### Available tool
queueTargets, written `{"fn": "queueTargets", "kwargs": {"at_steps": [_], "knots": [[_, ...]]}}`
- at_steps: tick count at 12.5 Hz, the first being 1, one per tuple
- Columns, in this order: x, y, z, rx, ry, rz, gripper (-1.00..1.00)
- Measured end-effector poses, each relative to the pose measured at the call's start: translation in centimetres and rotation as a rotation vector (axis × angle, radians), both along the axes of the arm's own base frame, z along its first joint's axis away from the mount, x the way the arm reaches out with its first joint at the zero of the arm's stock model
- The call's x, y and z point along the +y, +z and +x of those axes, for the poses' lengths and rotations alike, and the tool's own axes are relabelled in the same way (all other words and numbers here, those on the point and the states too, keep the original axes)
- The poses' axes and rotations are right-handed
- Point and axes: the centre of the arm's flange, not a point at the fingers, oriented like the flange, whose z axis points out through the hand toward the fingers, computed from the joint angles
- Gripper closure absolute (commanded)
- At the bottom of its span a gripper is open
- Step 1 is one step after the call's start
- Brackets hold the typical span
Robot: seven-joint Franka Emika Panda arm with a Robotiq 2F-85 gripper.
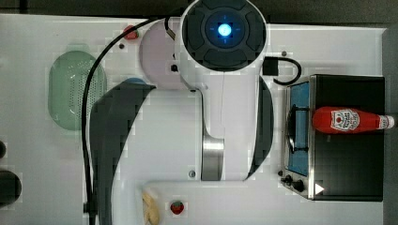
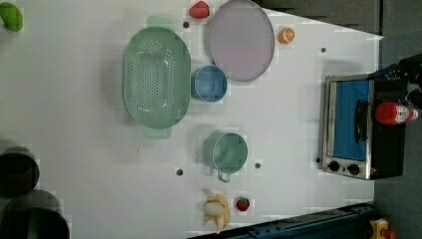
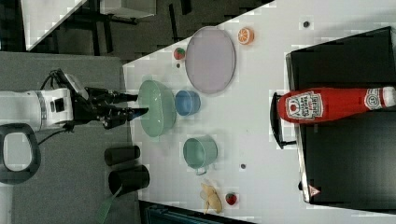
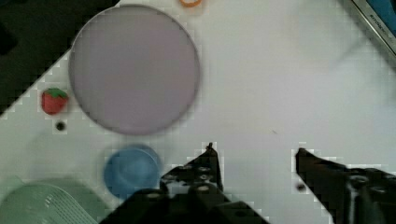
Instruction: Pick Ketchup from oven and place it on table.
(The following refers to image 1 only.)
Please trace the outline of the blue round object under arm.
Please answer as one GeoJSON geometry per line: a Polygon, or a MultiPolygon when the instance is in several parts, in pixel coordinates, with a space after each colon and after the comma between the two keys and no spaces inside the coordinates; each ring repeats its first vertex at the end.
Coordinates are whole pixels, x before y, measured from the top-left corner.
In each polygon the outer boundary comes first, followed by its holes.
{"type": "Polygon", "coordinates": [[[139,78],[128,78],[125,80],[126,83],[138,83],[138,84],[146,84],[145,81],[139,78]]]}

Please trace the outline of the red toy near arm base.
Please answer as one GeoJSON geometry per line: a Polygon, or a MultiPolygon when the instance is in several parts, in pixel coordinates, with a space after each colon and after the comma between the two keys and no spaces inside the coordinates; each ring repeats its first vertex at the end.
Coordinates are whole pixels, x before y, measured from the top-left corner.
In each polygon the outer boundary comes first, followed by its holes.
{"type": "Polygon", "coordinates": [[[127,27],[124,28],[123,32],[126,33],[128,32],[125,36],[125,40],[135,40],[139,37],[139,32],[137,30],[131,31],[132,25],[128,25],[127,27]]]}

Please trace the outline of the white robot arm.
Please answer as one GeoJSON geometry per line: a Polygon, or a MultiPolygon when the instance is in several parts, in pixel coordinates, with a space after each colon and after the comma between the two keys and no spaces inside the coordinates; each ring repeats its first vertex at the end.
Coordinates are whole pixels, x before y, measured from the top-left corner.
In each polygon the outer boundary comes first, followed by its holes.
{"type": "Polygon", "coordinates": [[[194,0],[174,42],[176,79],[130,78],[93,106],[99,225],[145,225],[149,182],[245,181],[268,156],[267,24],[250,0],[194,0]]]}

